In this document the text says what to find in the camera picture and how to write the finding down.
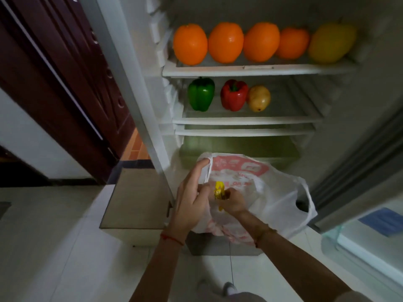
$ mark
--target orange tile floor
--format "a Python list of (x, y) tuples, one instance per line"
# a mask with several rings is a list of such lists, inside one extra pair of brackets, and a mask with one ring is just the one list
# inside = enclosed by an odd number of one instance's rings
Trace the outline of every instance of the orange tile floor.
[(131, 136), (126, 149), (121, 157), (122, 161), (128, 160), (148, 160), (150, 156), (148, 155), (147, 148), (143, 144), (140, 135), (137, 132), (137, 128), (134, 129), (133, 136)]

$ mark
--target red bell pepper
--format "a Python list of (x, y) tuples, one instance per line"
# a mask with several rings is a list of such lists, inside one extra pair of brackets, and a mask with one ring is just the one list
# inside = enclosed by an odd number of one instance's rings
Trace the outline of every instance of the red bell pepper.
[(248, 85), (242, 81), (230, 79), (221, 89), (221, 104), (231, 111), (239, 111), (245, 104), (248, 95)]

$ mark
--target yellow fruit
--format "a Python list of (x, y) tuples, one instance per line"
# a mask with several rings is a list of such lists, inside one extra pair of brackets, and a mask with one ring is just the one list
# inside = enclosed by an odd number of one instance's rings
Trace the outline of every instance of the yellow fruit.
[(356, 38), (357, 29), (352, 25), (324, 24), (312, 35), (308, 55), (320, 64), (333, 64), (351, 50)]
[(247, 102), (250, 110), (260, 112), (269, 106), (271, 101), (270, 91), (264, 86), (253, 86), (249, 89)]

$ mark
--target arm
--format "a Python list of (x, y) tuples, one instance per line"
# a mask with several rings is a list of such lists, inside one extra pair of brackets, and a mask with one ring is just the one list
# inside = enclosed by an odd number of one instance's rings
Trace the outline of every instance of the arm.
[(160, 239), (140, 283), (129, 302), (166, 302), (184, 241), (199, 220), (208, 203), (209, 185), (202, 186), (198, 195), (198, 181), (209, 159), (199, 161), (178, 188), (177, 200), (169, 225), (163, 233), (171, 239)]
[(351, 291), (326, 266), (252, 215), (247, 210), (240, 192), (230, 188), (226, 194), (229, 195), (229, 199), (219, 200), (219, 205), (234, 216), (257, 241), (258, 247), (302, 300), (331, 302), (344, 292)]

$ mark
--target white plastic bag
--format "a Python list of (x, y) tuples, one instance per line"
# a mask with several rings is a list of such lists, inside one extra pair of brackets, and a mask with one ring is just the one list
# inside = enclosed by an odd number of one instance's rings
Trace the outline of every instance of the white plastic bag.
[[(203, 158), (209, 158), (210, 164), (202, 170), (199, 183), (222, 181), (225, 189), (233, 187), (238, 190), (244, 196), (249, 211), (281, 236), (291, 238), (317, 215), (304, 179), (282, 173), (269, 163), (244, 155), (205, 152), (198, 161)], [(307, 213), (296, 206), (297, 197), (302, 193), (309, 200)], [(210, 201), (193, 231), (225, 235), (234, 243), (254, 244), (240, 223), (228, 213), (219, 211), (213, 201)]]

